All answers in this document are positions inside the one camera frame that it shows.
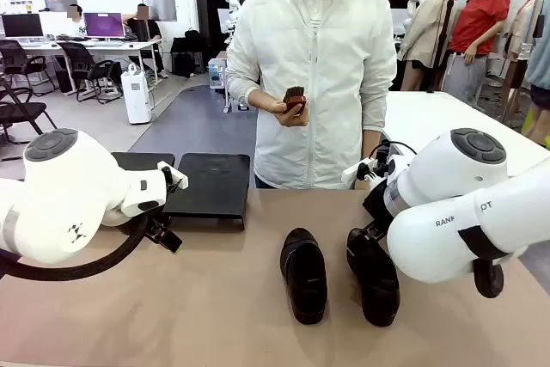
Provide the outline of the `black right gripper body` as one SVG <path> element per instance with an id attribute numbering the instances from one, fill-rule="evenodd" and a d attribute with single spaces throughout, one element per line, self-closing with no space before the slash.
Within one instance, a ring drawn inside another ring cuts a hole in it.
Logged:
<path id="1" fill-rule="evenodd" d="M 387 181 L 382 180 L 370 191 L 363 202 L 364 209 L 373 218 L 377 229 L 388 229 L 394 220 L 384 201 L 387 186 Z"/>

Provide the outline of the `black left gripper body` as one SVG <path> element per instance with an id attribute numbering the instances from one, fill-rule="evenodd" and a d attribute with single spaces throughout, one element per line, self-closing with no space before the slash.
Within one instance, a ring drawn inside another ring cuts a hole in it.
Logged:
<path id="1" fill-rule="evenodd" d="M 172 223 L 171 216 L 164 211 L 165 206 L 161 205 L 152 211 L 152 219 L 156 225 L 164 228 L 170 228 Z"/>

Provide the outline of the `person's right hand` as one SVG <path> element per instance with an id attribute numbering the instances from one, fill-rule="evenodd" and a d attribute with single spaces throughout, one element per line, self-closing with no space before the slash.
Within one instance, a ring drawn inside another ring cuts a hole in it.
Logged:
<path id="1" fill-rule="evenodd" d="M 278 123 L 285 127 L 303 127 L 309 123 L 309 107 L 298 104 L 288 109 L 283 101 L 278 101 L 269 94 L 256 89 L 248 96 L 250 105 L 271 113 Z"/>

